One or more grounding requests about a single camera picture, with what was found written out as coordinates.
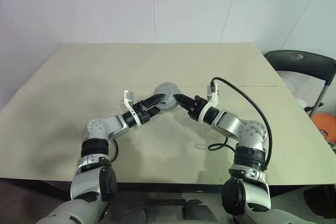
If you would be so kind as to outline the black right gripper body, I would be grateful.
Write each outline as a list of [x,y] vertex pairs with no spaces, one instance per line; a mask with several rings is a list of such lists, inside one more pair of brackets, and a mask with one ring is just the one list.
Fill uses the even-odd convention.
[[202,109],[207,104],[208,101],[206,99],[203,99],[200,96],[195,96],[194,101],[188,110],[189,117],[194,121],[197,121]]

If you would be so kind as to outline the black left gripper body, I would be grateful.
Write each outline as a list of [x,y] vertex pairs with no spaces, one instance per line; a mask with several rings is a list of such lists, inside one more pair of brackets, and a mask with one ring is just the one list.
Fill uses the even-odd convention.
[[136,112],[141,124],[145,124],[151,119],[151,117],[149,115],[149,109],[150,108],[145,108],[142,105],[142,100],[137,102],[136,104],[134,104],[132,106],[132,108]]

